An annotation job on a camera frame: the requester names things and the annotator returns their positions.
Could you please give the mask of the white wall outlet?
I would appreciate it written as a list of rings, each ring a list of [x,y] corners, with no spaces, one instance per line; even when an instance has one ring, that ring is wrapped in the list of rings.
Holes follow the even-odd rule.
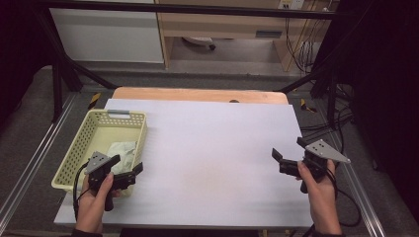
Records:
[[[304,0],[280,0],[279,8],[285,10],[301,10]]]

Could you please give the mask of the white cabinet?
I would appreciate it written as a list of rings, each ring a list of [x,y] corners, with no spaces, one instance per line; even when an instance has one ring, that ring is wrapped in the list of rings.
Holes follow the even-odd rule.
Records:
[[[66,53],[79,61],[162,63],[152,13],[50,10]]]

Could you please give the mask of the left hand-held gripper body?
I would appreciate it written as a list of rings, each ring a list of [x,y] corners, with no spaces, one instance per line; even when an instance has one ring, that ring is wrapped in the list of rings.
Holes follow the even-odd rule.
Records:
[[[98,151],[93,153],[86,168],[86,174],[89,176],[88,184],[91,190],[96,192],[111,172],[112,168],[106,166],[111,158]],[[114,208],[112,191],[126,190],[129,186],[135,184],[135,177],[136,175],[132,171],[114,175],[113,185],[106,197],[105,211],[111,211]]]

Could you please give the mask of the black metal stand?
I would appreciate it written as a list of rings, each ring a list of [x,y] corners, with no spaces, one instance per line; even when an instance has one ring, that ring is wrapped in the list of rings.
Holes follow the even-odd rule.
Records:
[[[340,43],[343,35],[346,33],[346,30],[339,30],[343,26],[345,26],[343,20],[331,20],[317,52],[311,72],[290,85],[279,89],[279,92],[286,94],[314,80],[315,83],[310,91],[310,95],[313,99],[320,99],[324,95],[327,96],[326,119],[332,128],[336,126],[334,121],[337,85],[336,65],[339,58]]]
[[[62,83],[65,83],[71,92],[79,92],[83,88],[78,76],[79,73],[107,89],[118,88],[117,85],[106,81],[70,58],[65,52],[47,8],[36,8],[34,15],[47,38],[47,46],[52,59],[53,122],[58,121],[59,117],[63,114]]]

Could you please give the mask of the pale yellow perforated plastic basket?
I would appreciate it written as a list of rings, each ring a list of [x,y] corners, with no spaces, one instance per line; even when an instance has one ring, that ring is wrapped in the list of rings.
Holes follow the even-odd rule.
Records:
[[[136,142],[132,170],[141,162],[146,134],[146,114],[143,112],[99,109],[89,111],[57,169],[51,185],[55,189],[71,193],[79,168],[95,151],[107,155],[113,142]]]

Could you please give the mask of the yellow black floor tape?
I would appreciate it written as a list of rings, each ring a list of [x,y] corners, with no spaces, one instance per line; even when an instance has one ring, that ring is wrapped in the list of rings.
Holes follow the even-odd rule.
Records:
[[[310,107],[306,103],[305,99],[300,99],[300,109],[303,110],[303,111],[309,111],[311,113],[317,113],[317,109],[313,108],[313,107]]]
[[[88,110],[94,109],[101,97],[101,93],[95,93],[89,103]]]

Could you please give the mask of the white table cover sheet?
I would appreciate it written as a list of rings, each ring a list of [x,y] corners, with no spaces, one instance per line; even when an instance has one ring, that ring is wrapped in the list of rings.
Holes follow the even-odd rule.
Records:
[[[148,131],[144,170],[130,197],[104,216],[123,227],[276,228],[311,223],[300,183],[271,152],[303,151],[290,105],[111,99],[110,110],[141,111]]]

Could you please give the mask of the black metal crossbar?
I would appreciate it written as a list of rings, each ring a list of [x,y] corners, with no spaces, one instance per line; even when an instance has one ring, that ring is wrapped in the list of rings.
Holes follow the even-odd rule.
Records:
[[[290,19],[319,19],[340,20],[353,17],[345,12],[316,12],[303,10],[280,10],[244,7],[222,7],[203,5],[179,5],[179,4],[148,4],[148,3],[125,3],[104,1],[74,1],[74,0],[36,0],[40,7],[54,9],[75,10],[98,10],[98,11],[123,11],[123,12],[147,12],[147,13],[173,13],[173,14],[202,14],[223,16],[249,16],[271,17]]]

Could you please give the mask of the black curtain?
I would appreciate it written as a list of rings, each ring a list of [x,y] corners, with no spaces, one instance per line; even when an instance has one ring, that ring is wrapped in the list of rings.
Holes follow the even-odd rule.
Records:
[[[0,123],[14,111],[52,59],[30,0],[0,0]]]
[[[419,222],[419,0],[374,0],[339,79],[378,166]]]

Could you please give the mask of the person's left hand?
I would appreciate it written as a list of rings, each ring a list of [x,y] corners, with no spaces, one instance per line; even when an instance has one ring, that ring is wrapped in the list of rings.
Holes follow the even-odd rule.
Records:
[[[97,192],[89,189],[89,176],[83,181],[82,193],[79,199],[79,209],[75,229],[83,233],[101,235],[103,231],[102,218],[105,212],[106,197],[113,185],[114,174],[110,173]]]

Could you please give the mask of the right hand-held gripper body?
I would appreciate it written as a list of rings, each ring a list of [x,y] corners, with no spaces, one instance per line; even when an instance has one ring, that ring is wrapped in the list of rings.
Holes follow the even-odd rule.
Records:
[[[328,160],[332,160],[337,163],[351,163],[349,158],[344,156],[322,139],[308,143],[308,145],[303,149],[304,154],[302,157],[302,163],[307,167],[311,176],[317,183],[327,177],[333,184],[336,184],[336,178],[327,166]],[[300,178],[297,162],[294,160],[283,158],[279,163],[279,170],[283,174]]]

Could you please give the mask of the person's right hand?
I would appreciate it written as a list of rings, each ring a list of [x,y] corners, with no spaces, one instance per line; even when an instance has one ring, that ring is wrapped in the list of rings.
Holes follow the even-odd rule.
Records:
[[[297,162],[297,168],[307,186],[314,230],[322,235],[342,235],[332,181],[328,177],[315,180],[302,161]]]

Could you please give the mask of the aluminium floor rail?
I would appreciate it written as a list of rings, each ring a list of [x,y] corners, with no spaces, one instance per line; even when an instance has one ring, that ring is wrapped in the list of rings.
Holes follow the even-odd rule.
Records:
[[[353,164],[341,163],[338,170],[344,174],[345,180],[351,191],[357,207],[360,209],[362,222],[369,232],[370,237],[385,237],[385,231],[378,219],[372,203],[359,179]]]
[[[7,192],[7,198],[0,206],[0,233],[6,229],[8,223],[12,219],[16,209],[40,168],[44,157],[53,144],[53,141],[62,128],[62,125],[65,123],[76,98],[76,93],[70,93],[68,95],[61,107],[61,114],[48,126],[42,140],[38,142],[37,149],[31,155],[31,159],[27,163],[24,163],[25,169],[20,174],[19,179],[14,184],[13,188]]]

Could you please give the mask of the pale green drawstring garment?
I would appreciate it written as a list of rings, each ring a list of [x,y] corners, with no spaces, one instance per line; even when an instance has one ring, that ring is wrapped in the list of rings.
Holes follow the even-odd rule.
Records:
[[[113,142],[107,151],[109,157],[119,155],[121,161],[114,165],[111,171],[116,174],[121,174],[131,170],[134,160],[134,151],[136,147],[135,141]]]

